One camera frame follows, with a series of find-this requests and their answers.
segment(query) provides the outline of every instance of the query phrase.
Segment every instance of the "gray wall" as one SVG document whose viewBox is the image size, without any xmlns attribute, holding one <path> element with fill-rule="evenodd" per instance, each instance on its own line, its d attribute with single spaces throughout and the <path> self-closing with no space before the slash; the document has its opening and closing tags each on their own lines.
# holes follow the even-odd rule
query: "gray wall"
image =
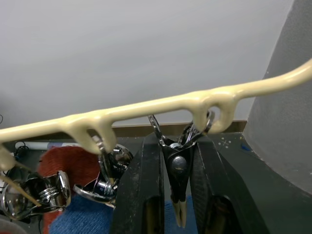
<svg viewBox="0 0 312 234">
<path fill-rule="evenodd" d="M 312 1 L 295 0 L 265 78 L 312 58 Z M 274 171 L 312 193 L 312 81 L 255 99 L 244 136 Z"/>
<path fill-rule="evenodd" d="M 262 79 L 292 3 L 0 1 L 0 127 Z"/>
</svg>

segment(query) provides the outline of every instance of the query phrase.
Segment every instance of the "blue fabric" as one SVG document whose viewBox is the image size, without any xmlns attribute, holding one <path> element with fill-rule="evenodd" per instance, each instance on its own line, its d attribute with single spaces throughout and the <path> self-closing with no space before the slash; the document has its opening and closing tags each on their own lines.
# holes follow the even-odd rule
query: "blue fabric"
<svg viewBox="0 0 312 234">
<path fill-rule="evenodd" d="M 108 234 L 113 209 L 100 203 L 74 196 L 66 211 L 49 228 L 50 234 Z M 185 228 L 179 228 L 171 201 L 165 201 L 165 234 L 196 234 L 197 227 L 192 197 L 187 197 Z"/>
</svg>

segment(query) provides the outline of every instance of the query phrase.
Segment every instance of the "white wall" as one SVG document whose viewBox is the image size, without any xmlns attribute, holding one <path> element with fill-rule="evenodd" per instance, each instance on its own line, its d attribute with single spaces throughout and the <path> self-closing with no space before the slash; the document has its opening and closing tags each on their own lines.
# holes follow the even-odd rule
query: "white wall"
<svg viewBox="0 0 312 234">
<path fill-rule="evenodd" d="M 1 127 L 262 79 L 292 2 L 0 0 Z"/>
</svg>

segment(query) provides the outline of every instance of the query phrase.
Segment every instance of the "red fabric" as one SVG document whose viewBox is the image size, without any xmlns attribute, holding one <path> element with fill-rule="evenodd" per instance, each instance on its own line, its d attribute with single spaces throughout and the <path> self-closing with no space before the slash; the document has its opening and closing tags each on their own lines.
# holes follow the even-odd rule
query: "red fabric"
<svg viewBox="0 0 312 234">
<path fill-rule="evenodd" d="M 51 176 L 57 171 L 67 173 L 72 195 L 74 184 L 86 185 L 97 177 L 100 170 L 98 156 L 76 146 L 53 148 L 41 160 L 38 172 L 42 176 Z M 49 225 L 60 214 L 61 212 L 52 212 L 43 215 L 44 234 L 49 234 Z"/>
</svg>

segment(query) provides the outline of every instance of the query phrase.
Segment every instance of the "gray surface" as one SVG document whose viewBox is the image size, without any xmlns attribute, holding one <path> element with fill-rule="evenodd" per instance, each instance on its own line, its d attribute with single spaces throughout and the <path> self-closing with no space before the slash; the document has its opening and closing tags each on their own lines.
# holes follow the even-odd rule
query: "gray surface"
<svg viewBox="0 0 312 234">
<path fill-rule="evenodd" d="M 0 128 L 262 79 L 292 3 L 2 1 Z"/>
<path fill-rule="evenodd" d="M 265 78 L 312 57 L 312 1 L 295 0 Z M 312 193 L 312 81 L 255 99 L 244 136 L 274 171 Z"/>
</svg>

